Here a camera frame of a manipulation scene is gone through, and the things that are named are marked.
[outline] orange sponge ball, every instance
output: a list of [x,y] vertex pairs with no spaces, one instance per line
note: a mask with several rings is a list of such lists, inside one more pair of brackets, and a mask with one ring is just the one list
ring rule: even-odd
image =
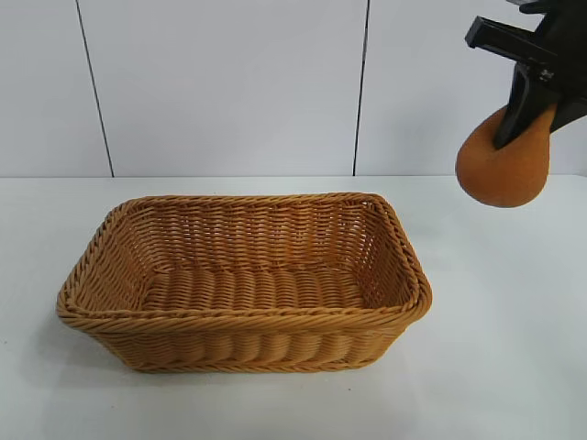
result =
[[498,110],[473,131],[459,151],[456,172],[463,190],[479,202],[515,207],[532,201],[546,184],[556,106],[520,137],[496,149],[493,136],[504,114],[505,108]]

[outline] rectangular basket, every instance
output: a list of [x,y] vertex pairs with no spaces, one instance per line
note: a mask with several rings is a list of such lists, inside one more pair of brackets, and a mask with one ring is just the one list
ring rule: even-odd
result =
[[162,196],[108,214],[57,314],[141,371],[320,371],[372,363],[431,300],[378,195]]

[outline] white wall panel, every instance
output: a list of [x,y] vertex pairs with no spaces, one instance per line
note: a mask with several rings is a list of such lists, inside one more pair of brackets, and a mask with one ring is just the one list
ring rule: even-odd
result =
[[0,176],[109,176],[73,0],[0,7]]
[[[371,0],[358,174],[451,174],[457,151],[507,103],[512,61],[469,49],[476,16],[534,29],[504,0]],[[552,168],[587,171],[587,120],[553,136]]]
[[366,0],[82,0],[116,176],[351,174]]

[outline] basket rim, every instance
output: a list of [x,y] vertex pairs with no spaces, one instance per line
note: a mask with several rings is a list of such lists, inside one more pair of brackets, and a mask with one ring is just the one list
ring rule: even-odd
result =
[[[401,263],[406,275],[410,278],[411,296],[408,301],[393,307],[380,307],[376,309],[365,309],[360,307],[349,308],[271,308],[271,309],[177,309],[167,311],[133,311],[133,310],[102,310],[91,311],[78,306],[72,293],[80,286],[80,279],[91,267],[92,261],[103,251],[102,243],[112,234],[116,222],[129,210],[140,209],[150,204],[215,204],[215,205],[251,205],[258,204],[266,206],[273,204],[296,205],[308,202],[321,202],[325,199],[340,202],[372,203],[375,205],[378,214],[390,235],[395,235],[402,242],[397,246],[393,242],[394,251],[401,256]],[[144,327],[143,331],[149,331],[157,327],[156,323],[164,322],[165,329],[170,329],[170,322],[175,322],[179,327],[189,326],[195,328],[214,328],[227,326],[231,329],[259,328],[259,320],[271,318],[271,329],[280,327],[277,321],[282,323],[283,329],[295,328],[317,329],[324,325],[332,329],[333,321],[341,319],[346,324],[345,328],[351,328],[349,318],[352,318],[357,327],[381,327],[385,325],[397,325],[397,321],[406,321],[411,324],[418,320],[430,307],[432,291],[426,275],[422,271],[415,251],[407,239],[404,229],[390,204],[379,194],[368,192],[325,192],[315,194],[296,195],[154,195],[130,199],[112,209],[105,217],[104,222],[98,227],[93,239],[88,244],[85,252],[78,263],[71,271],[59,292],[56,306],[57,315],[67,324],[82,328],[84,331],[97,331],[116,333],[127,325],[133,329]],[[294,317],[299,318],[292,324]]]

